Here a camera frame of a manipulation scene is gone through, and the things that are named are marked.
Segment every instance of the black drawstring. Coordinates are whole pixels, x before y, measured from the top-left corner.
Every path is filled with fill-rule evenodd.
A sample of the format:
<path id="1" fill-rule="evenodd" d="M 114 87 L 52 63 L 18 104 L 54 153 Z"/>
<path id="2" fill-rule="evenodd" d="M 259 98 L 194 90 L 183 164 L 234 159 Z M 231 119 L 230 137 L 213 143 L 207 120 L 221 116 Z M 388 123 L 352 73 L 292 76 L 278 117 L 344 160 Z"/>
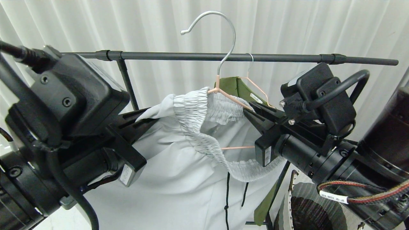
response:
<path id="1" fill-rule="evenodd" d="M 246 200 L 246 193 L 247 193 L 247 187 L 249 187 L 249 183 L 246 183 L 246 188 L 244 189 L 244 194 L 243 194 L 243 202 L 241 203 L 241 206 L 243 207 L 244 201 Z"/>
<path id="2" fill-rule="evenodd" d="M 225 206 L 227 230 L 229 230 L 229 220 L 227 219 L 227 209 L 229 208 L 229 181 L 230 181 L 230 173 L 228 172 L 227 173 L 226 206 Z"/>

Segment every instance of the silver hook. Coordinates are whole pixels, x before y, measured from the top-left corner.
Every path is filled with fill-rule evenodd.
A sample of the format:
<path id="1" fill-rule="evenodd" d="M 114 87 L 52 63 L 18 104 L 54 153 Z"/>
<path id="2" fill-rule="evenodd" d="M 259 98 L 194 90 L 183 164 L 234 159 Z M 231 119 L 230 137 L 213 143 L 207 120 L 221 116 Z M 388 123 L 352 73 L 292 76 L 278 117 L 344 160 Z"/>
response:
<path id="1" fill-rule="evenodd" d="M 224 17 L 224 18 L 229 22 L 230 27 L 231 27 L 231 30 L 233 31 L 233 45 L 231 46 L 230 51 L 229 51 L 229 52 L 227 53 L 227 55 L 222 59 L 222 61 L 220 62 L 219 66 L 217 67 L 217 75 L 220 75 L 220 68 L 222 67 L 223 62 L 231 55 L 231 53 L 233 52 L 233 49 L 234 49 L 234 45 L 236 44 L 236 30 L 235 30 L 234 25 L 233 25 L 233 23 L 231 22 L 231 20 L 230 20 L 229 18 L 227 18 L 227 16 L 226 16 L 225 14 L 221 13 L 221 12 L 212 11 L 212 10 L 206 11 L 206 12 L 200 14 L 200 15 L 192 22 L 192 24 L 190 25 L 189 29 L 185 29 L 185 30 L 180 31 L 180 34 L 183 35 L 183 34 L 189 33 L 189 32 L 193 29 L 193 27 L 196 25 L 196 23 L 197 23 L 201 18 L 203 18 L 204 16 L 209 15 L 209 14 L 216 14 L 216 15 L 220 15 L 220 16 Z"/>
<path id="2" fill-rule="evenodd" d="M 254 57 L 251 53 L 246 53 L 246 54 L 250 54 L 250 56 L 252 57 L 252 63 L 250 64 L 249 69 L 247 70 L 247 72 L 250 72 L 250 69 L 253 67 L 253 64 L 254 64 Z"/>

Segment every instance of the rose gold hanger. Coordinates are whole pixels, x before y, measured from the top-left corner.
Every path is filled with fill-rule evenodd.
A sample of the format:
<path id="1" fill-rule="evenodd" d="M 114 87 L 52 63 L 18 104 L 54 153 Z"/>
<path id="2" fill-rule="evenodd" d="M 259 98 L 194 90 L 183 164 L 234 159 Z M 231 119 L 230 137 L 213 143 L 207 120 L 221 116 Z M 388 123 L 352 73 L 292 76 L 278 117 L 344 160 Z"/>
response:
<path id="1" fill-rule="evenodd" d="M 215 86 L 215 88 L 209 90 L 209 91 L 207 92 L 207 94 L 210 94 L 210 93 L 218 93 L 218 92 L 219 92 L 219 93 L 223 94 L 225 97 L 229 98 L 230 100 L 232 100 L 232 101 L 236 102 L 237 104 L 241 105 L 242 107 L 251 110 L 250 107 L 248 107 L 248 106 L 245 105 L 244 103 L 238 101 L 236 98 L 234 98 L 233 96 L 231 96 L 230 94 L 226 93 L 225 91 L 223 91 L 222 89 L 219 88 L 219 86 L 220 86 L 220 68 L 222 67 L 223 62 L 224 62 L 224 61 L 230 56 L 230 54 L 233 52 L 234 45 L 236 44 L 236 30 L 235 30 L 234 25 L 233 25 L 233 23 L 231 22 L 231 20 L 230 20 L 229 18 L 227 18 L 227 16 L 226 16 L 225 14 L 221 13 L 221 12 L 218 12 L 218 11 L 206 11 L 206 12 L 200 14 L 200 15 L 192 22 L 192 24 L 190 25 L 189 29 L 182 30 L 182 31 L 180 32 L 180 34 L 181 34 L 181 35 L 184 35 L 184 34 L 189 33 L 189 32 L 192 30 L 192 28 L 196 25 L 196 23 L 197 23 L 201 18 L 203 18 L 204 16 L 209 15 L 209 14 L 216 14 L 216 15 L 222 16 L 222 17 L 224 17 L 224 18 L 228 21 L 228 23 L 230 24 L 230 27 L 231 27 L 231 29 L 232 29 L 232 31 L 233 31 L 233 44 L 232 44 L 232 46 L 231 46 L 231 48 L 230 48 L 230 51 L 229 51 L 229 52 L 227 53 L 227 55 L 222 59 L 222 61 L 220 62 L 219 66 L 217 67 L 216 86 Z"/>
<path id="2" fill-rule="evenodd" d="M 257 89 L 260 90 L 260 91 L 264 94 L 264 96 L 265 96 L 265 98 L 266 98 L 266 101 L 267 101 L 267 106 L 269 106 L 269 107 L 271 107 L 271 108 L 276 108 L 276 107 L 274 107 L 274 106 L 272 106 L 272 105 L 270 105 L 270 104 L 268 103 L 268 96 L 267 96 L 267 94 L 266 94 L 258 85 L 256 85 L 252 80 L 250 80 L 250 78 L 249 78 L 249 73 L 250 73 L 250 69 L 252 68 L 252 66 L 253 66 L 253 64 L 254 64 L 254 57 L 253 57 L 253 55 L 252 55 L 251 53 L 247 53 L 247 54 L 250 54 L 250 56 L 252 57 L 252 63 L 250 64 L 249 69 L 247 70 L 247 77 L 239 77 L 239 78 L 240 78 L 240 79 L 247 79 L 247 80 L 249 80 L 249 82 L 250 82 L 251 84 L 253 84 L 255 87 L 257 87 Z"/>

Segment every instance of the white backdrop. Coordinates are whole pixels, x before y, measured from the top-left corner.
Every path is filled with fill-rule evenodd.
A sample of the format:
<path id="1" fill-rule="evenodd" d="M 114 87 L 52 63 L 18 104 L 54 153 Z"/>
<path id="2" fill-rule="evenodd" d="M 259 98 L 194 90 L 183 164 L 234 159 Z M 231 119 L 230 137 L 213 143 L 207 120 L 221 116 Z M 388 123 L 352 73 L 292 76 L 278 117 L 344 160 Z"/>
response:
<path id="1" fill-rule="evenodd" d="M 409 66 L 409 0 L 0 0 L 0 39 L 30 48 L 49 44 L 61 52 L 227 52 L 231 31 L 219 16 L 206 16 L 191 33 L 180 35 L 207 10 L 221 11 L 233 21 L 237 32 L 233 53 L 341 53 L 398 59 L 398 66 L 331 66 L 341 79 L 360 69 L 371 72 L 355 103 L 357 128 L 351 135 L 355 140 L 379 115 Z M 95 63 L 124 86 L 115 62 Z M 171 93 L 213 85 L 218 65 L 204 61 L 126 63 L 140 108 L 153 106 Z M 12 65 L 32 83 L 23 66 Z M 220 76 L 245 76 L 248 65 L 226 62 Z M 313 65 L 255 63 L 250 77 L 277 106 L 282 98 L 280 85 Z M 4 116 L 16 99 L 2 83 L 0 92 L 0 115 Z M 42 229 L 50 229 L 46 224 Z M 56 229 L 72 229 L 68 226 Z"/>

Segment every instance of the clothing rack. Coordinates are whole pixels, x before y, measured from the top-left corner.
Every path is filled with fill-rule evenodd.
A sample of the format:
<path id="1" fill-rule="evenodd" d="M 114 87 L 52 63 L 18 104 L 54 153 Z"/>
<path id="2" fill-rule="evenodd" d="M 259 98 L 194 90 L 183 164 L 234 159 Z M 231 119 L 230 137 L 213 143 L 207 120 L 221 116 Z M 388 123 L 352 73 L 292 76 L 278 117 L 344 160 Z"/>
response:
<path id="1" fill-rule="evenodd" d="M 135 93 L 129 79 L 128 70 L 124 60 L 168 60 L 168 61 L 221 61 L 226 54 L 222 53 L 163 53 L 163 52 L 124 52 L 115 50 L 100 50 L 96 52 L 65 52 L 62 54 L 79 54 L 86 59 L 99 59 L 103 61 L 116 61 L 130 95 L 134 110 L 139 110 Z M 395 59 L 379 59 L 365 57 L 348 57 L 342 54 L 252 54 L 257 62 L 309 62 L 327 63 L 338 65 L 343 63 L 370 64 L 370 65 L 398 65 Z M 226 61 L 252 61 L 249 54 L 231 54 Z"/>

